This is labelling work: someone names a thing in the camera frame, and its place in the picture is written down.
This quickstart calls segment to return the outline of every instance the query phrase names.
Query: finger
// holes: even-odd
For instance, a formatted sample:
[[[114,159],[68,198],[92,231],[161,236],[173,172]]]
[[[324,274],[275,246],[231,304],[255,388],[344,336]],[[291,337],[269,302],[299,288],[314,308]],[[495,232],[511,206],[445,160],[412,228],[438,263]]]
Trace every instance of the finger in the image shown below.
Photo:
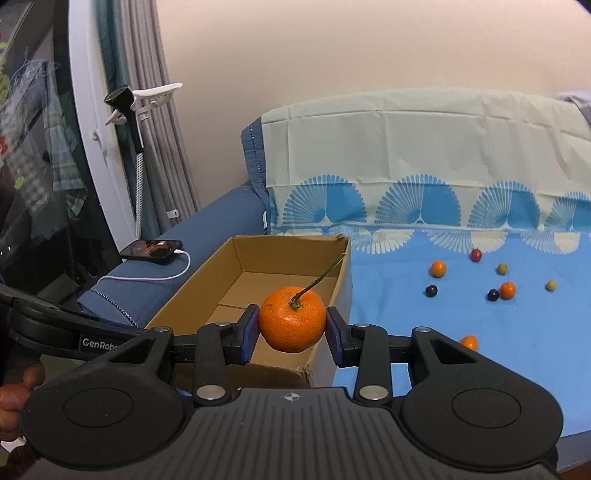
[[[22,385],[8,384],[0,387],[0,410],[21,411],[31,395]]]
[[[0,441],[2,442],[14,442],[18,438],[18,433],[15,432],[3,432],[0,430]]]
[[[25,388],[32,390],[45,381],[45,367],[41,362],[28,367],[22,374],[22,384]]]
[[[18,413],[15,411],[0,410],[0,431],[7,433],[18,429]]]

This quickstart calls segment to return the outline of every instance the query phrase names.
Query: beige wall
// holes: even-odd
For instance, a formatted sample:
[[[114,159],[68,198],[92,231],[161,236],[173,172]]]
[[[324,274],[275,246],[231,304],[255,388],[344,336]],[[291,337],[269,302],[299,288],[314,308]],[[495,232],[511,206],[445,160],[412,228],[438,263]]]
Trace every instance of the beige wall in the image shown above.
[[[591,89],[574,0],[158,0],[204,205],[246,180],[240,132],[300,100],[405,86]]]

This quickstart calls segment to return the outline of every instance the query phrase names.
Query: orange stem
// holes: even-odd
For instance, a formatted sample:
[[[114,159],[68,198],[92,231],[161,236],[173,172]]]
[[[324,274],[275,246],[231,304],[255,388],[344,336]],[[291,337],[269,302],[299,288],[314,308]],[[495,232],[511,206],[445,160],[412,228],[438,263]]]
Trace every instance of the orange stem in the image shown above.
[[[296,293],[292,299],[290,300],[290,307],[293,308],[294,310],[298,310],[301,308],[301,303],[300,303],[300,298],[301,296],[306,293],[308,290],[311,290],[312,288],[314,288],[316,285],[318,285],[318,283],[320,283],[321,281],[324,280],[324,278],[330,273],[332,272],[345,258],[345,254],[341,254],[340,258],[333,263],[328,270],[326,270],[321,276],[319,276],[316,280],[314,280],[310,285],[308,285],[306,288],[304,288],[304,290]]]

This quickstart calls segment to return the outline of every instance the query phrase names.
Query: smartphone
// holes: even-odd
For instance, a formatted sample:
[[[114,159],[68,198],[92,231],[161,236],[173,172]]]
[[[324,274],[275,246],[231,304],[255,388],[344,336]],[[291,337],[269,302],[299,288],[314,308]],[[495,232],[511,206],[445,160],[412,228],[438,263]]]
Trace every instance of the smartphone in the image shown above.
[[[166,264],[172,260],[174,251],[182,247],[183,243],[179,240],[136,240],[125,247],[119,256],[131,260]]]

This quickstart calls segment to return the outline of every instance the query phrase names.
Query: white cloth cover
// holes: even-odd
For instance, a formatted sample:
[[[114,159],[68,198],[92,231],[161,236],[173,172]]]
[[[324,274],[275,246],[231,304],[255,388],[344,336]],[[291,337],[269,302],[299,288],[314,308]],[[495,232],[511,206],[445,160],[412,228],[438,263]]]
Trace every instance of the white cloth cover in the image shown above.
[[[262,130],[276,233],[343,223],[516,229],[535,248],[566,253],[571,235],[550,232],[591,231],[591,129],[572,103],[390,90],[278,108]]]

